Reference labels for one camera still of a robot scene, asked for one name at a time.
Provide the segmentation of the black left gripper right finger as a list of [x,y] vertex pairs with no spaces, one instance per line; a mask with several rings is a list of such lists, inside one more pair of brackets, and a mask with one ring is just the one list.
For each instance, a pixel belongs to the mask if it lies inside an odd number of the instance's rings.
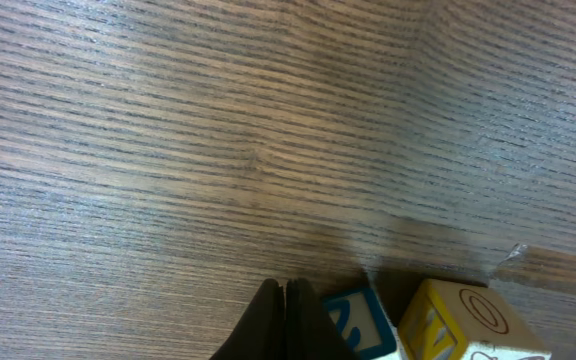
[[305,278],[289,280],[286,289],[288,360],[355,360],[325,306]]

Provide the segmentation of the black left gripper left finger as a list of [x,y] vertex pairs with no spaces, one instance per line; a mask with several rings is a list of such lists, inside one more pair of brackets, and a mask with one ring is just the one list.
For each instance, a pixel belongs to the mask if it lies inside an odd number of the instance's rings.
[[268,278],[211,360],[285,359],[284,321],[283,287]]

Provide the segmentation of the white block green J side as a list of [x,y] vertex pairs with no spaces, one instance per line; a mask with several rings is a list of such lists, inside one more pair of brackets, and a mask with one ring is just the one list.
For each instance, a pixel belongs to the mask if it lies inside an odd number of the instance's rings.
[[393,327],[375,291],[349,290],[323,300],[347,346],[361,360],[401,360]]

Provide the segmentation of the white block red side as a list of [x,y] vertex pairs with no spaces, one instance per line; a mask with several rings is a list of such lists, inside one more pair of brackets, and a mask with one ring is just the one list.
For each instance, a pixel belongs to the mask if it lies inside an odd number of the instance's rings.
[[426,279],[397,325],[414,360],[550,360],[552,352],[494,290]]

